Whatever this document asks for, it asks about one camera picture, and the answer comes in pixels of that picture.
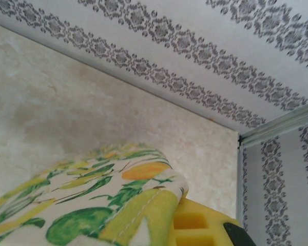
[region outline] fruit print fabric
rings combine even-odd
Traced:
[[[0,245],[165,245],[188,191],[159,150],[104,146],[0,198]]]

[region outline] black object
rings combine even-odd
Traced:
[[[256,246],[245,229],[228,222],[224,227],[234,246]]]

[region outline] fabric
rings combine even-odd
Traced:
[[[0,198],[0,245],[165,245],[188,186],[142,143],[64,160]]]
[[[243,226],[257,245],[308,245],[308,125],[249,146]]]
[[[308,104],[308,0],[0,0],[0,26],[241,134]]]

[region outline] wallpaper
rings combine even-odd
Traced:
[[[308,0],[0,0],[0,25],[240,133],[308,104]]]
[[[308,125],[243,150],[243,226],[257,245],[308,245]]]

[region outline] beige marble surface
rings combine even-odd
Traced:
[[[237,133],[0,27],[0,195],[67,155],[142,141],[236,213]]]

